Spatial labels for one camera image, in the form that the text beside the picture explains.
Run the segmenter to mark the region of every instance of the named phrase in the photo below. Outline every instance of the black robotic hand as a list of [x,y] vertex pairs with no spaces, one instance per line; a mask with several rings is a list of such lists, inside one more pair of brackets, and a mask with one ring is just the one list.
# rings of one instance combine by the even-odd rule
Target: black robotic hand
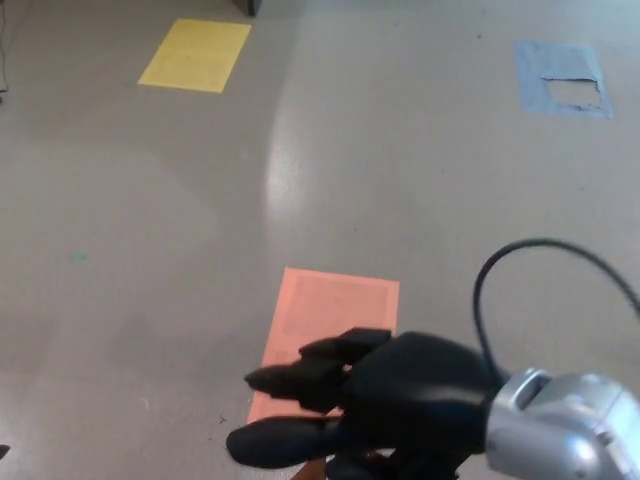
[[[233,431],[238,463],[277,469],[335,455],[331,480],[455,478],[466,458],[484,452],[496,391],[485,359],[454,342],[421,333],[353,329],[300,349],[291,365],[246,377],[273,398],[321,414],[273,417]],[[390,457],[375,453],[393,449]]]

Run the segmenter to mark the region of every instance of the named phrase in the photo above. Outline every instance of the robotic arm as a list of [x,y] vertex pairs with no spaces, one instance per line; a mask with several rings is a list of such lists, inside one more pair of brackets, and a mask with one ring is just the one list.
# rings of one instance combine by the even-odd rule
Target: robotic arm
[[[549,242],[587,258],[570,244],[531,240],[483,267],[474,291],[483,352],[422,333],[353,329],[302,347],[291,365],[249,374],[252,389],[324,416],[241,427],[227,438],[231,457],[279,469],[333,456],[329,480],[454,480],[479,454],[521,480],[640,480],[640,404],[625,387],[591,373],[510,375],[490,353],[479,301],[486,274],[511,251]],[[626,282],[614,281],[640,311]]]

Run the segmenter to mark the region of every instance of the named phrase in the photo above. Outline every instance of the black cable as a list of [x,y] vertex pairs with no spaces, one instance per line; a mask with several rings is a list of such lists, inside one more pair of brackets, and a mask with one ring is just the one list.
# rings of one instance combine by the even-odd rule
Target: black cable
[[496,253],[491,255],[491,257],[489,257],[489,259],[480,269],[480,273],[478,273],[475,285],[473,287],[473,321],[476,326],[476,332],[478,334],[478,339],[480,340],[480,345],[482,346],[482,353],[487,364],[487,369],[489,370],[489,373],[493,377],[496,386],[498,387],[503,386],[504,378],[500,373],[500,369],[498,368],[495,357],[493,356],[493,351],[489,343],[489,337],[484,325],[484,319],[482,317],[482,309],[480,305],[482,287],[484,286],[485,279],[487,278],[487,275],[489,274],[491,269],[502,258],[506,257],[510,253],[515,252],[516,250],[533,247],[556,248],[565,252],[573,253],[574,255],[577,255],[578,257],[591,262],[602,272],[606,273],[607,276],[611,280],[613,280],[613,282],[618,287],[620,287],[620,290],[622,290],[622,293],[627,298],[627,300],[635,310],[636,315],[640,319],[640,298],[638,298],[638,294],[633,290],[633,288],[631,288],[629,283],[622,277],[622,275],[620,275],[620,273],[618,273],[615,268],[613,268],[596,254],[591,253],[578,245],[564,242],[562,240],[556,240],[554,238],[530,238],[527,240],[520,240],[518,242],[510,243],[502,247]]

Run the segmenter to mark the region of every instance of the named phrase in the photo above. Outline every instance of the silver robotic wrist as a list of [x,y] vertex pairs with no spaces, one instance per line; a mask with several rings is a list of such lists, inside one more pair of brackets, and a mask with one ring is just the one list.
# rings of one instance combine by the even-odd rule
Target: silver robotic wrist
[[640,480],[640,405],[600,375],[529,369],[493,401],[486,450],[521,480]]

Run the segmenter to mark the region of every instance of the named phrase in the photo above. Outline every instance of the concrete floor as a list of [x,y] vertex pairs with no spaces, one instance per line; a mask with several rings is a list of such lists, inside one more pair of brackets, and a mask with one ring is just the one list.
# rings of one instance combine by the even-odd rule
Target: concrete floor
[[[226,0],[7,13],[0,479],[261,476],[223,445],[285,265],[399,280],[401,330],[469,344],[508,241],[573,239],[640,287],[634,0],[265,0],[222,95],[136,82],[176,17],[243,21]],[[615,119],[523,113],[519,39],[593,46]],[[640,393],[640,328],[589,266],[522,254],[486,294],[505,366]]]

